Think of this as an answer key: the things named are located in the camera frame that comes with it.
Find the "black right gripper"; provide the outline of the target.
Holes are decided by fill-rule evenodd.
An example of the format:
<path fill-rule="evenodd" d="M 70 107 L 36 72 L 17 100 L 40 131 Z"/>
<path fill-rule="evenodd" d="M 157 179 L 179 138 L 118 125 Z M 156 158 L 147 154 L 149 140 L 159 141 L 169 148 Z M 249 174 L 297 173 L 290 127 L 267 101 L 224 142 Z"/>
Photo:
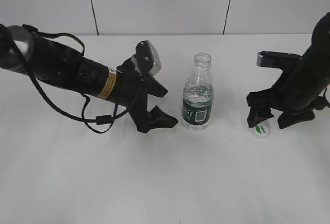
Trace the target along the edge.
<path fill-rule="evenodd" d="M 247 117 L 249 128 L 253 128 L 263 121 L 273 118 L 271 109 L 280 110 L 282 113 L 277 119 L 280 129 L 292 125 L 308 122 L 315 118 L 312 110 L 323 110 L 326 107 L 326 97 L 321 95 L 326 87 L 300 88 L 285 87 L 282 89 L 270 88 L 258 92 L 250 92 L 246 97 L 250 106 Z"/>

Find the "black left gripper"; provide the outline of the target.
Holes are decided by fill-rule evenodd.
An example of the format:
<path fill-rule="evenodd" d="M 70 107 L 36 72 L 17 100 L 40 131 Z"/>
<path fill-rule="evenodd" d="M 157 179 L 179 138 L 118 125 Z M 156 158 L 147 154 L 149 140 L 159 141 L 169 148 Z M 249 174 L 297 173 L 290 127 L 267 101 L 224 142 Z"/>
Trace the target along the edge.
<path fill-rule="evenodd" d="M 164 97 L 168 90 L 149 74 L 139 74 L 131 59 L 117 67 L 122 72 L 120 104 L 128 108 L 139 132 L 148 133 L 152 129 L 173 128 L 178 119 L 164 113 L 158 106 L 147 109 L 148 96 Z"/>

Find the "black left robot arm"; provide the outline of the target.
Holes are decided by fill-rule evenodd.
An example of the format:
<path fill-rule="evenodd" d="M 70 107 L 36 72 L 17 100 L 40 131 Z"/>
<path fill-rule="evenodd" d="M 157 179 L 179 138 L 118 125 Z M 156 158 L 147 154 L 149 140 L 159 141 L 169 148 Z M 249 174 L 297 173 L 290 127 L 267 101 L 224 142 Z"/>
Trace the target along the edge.
<path fill-rule="evenodd" d="M 156 79 L 161 63 L 156 48 L 149 40 L 136 45 L 135 53 L 116 68 L 110 68 L 85 57 L 83 50 L 57 42 L 62 33 L 44 33 L 30 25 L 1 26 L 1 68 L 26 75 L 42 98 L 56 112 L 84 123 L 87 127 L 112 126 L 125 114 L 133 119 L 139 132 L 173 128 L 176 118 L 159 107 L 147 108 L 149 96 L 162 98 L 167 89 Z M 111 102 L 123 112 L 88 119 L 75 116 L 56 106 L 40 84 L 79 93 L 88 104 L 91 97 Z"/>

